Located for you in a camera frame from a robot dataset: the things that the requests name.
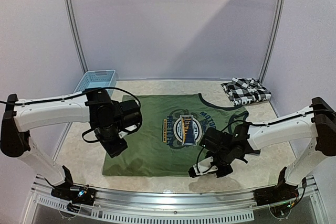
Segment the black white checked shirt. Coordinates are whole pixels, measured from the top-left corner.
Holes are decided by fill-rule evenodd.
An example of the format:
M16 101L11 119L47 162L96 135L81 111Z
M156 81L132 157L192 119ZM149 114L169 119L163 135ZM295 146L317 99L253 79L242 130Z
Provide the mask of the black white checked shirt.
M222 83L225 94L233 106L243 106L268 101L271 92L253 78L232 78Z

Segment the green garment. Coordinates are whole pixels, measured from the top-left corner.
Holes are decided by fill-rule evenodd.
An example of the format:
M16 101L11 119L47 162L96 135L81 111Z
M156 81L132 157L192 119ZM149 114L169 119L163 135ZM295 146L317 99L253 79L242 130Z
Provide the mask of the green garment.
M142 126L125 136L128 148L119 156L105 156L103 176L187 177L206 157L199 142L208 128L231 133L249 116L243 107L217 106L200 93L138 98Z

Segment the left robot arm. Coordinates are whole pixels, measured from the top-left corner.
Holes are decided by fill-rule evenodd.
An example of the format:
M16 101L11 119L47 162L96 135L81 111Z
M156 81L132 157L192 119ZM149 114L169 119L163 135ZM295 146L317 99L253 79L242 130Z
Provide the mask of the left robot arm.
M127 149L126 135L142 126L141 102L130 92L130 100L118 102L108 94L108 87L90 88L69 95L45 99L19 99L8 96L1 122L1 152L17 158L42 175L67 200L78 195L71 173L41 151L32 140L32 129L63 123L89 123L107 154L114 158Z

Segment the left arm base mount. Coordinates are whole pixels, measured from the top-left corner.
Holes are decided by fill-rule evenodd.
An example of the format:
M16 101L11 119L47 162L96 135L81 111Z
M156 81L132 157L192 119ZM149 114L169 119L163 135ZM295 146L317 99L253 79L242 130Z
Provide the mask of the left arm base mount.
M72 180L70 170L66 166L62 166L65 179L60 185L52 185L51 195L53 197L68 201L66 210L78 213L81 205L93 206L97 190L89 185L76 186Z

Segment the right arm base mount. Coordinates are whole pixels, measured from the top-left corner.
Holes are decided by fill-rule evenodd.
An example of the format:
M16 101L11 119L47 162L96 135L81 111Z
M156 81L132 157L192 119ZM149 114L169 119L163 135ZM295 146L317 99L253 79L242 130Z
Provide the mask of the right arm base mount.
M289 203L286 207L288 209L296 206L303 198L306 186L307 179L304 177L301 181L303 192L301 197L299 197L298 185L293 186L286 183L285 180L285 171L286 167L284 167L279 174L277 185L256 189L253 192L254 201L257 203L257 206L263 206L268 204L274 204L281 201L290 200L295 198L293 203Z

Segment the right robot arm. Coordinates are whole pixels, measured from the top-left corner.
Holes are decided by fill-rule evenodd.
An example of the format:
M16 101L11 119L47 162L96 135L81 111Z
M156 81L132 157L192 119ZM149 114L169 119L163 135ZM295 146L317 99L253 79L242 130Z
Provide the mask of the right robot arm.
M190 175L214 173L224 177L232 173L231 163L236 159L244 162L246 155L258 155L264 147L308 138L305 151L280 172L278 184L271 190L271 196L282 201L322 161L335 156L335 110L320 97L313 98L309 106L275 120L232 123L235 125L232 133L228 127L206 130L200 147L207 150L207 156L204 160L196 159L188 171Z

